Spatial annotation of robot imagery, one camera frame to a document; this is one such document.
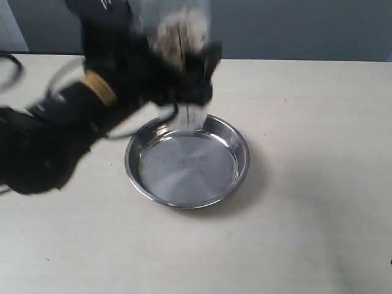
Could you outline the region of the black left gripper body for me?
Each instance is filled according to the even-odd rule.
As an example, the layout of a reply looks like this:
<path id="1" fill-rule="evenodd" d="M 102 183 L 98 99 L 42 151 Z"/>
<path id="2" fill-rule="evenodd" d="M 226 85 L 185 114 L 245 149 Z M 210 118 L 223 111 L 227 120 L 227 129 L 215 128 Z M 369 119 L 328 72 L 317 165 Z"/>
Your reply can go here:
<path id="1" fill-rule="evenodd" d="M 85 77 L 81 109 L 103 110 L 126 100 L 151 95 L 164 105 L 178 74 L 161 61 L 132 20 L 81 20 Z"/>

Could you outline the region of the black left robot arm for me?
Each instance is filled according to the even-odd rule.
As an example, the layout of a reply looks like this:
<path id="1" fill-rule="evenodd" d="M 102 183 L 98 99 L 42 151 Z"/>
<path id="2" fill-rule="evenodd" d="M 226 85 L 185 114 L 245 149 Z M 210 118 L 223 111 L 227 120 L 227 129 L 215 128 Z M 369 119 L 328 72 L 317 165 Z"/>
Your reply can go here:
<path id="1" fill-rule="evenodd" d="M 23 194 L 60 189 L 97 140 L 148 102 L 159 107 L 207 105 L 222 44 L 185 55 L 178 72 L 128 26 L 83 20 L 84 76 L 25 112 L 1 108 L 1 184 Z"/>

